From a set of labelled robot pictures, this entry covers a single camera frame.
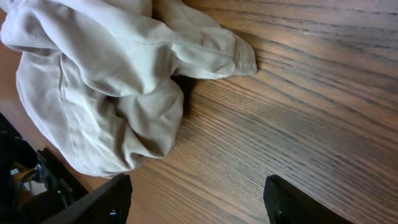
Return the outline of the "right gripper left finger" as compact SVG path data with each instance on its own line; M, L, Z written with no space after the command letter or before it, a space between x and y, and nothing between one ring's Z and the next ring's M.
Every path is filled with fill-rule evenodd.
M130 176L119 174L42 224L125 224L131 194Z

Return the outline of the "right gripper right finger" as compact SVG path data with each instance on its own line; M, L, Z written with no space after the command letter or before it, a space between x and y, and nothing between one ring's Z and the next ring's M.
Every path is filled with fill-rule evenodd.
M352 224L278 175L266 178L263 199L270 224Z

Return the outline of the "beige shorts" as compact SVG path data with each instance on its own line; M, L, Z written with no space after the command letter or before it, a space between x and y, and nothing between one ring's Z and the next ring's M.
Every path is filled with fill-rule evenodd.
M2 1L1 42L21 53L19 98L78 172L107 177L174 147L173 75L256 73L253 48L181 1Z

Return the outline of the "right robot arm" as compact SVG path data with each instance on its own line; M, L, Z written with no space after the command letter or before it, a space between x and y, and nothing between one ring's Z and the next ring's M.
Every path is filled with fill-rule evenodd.
M119 174L89 192L47 149L35 151L1 117L1 223L123 224L133 189ZM278 175L267 177L263 199L271 223L347 223Z

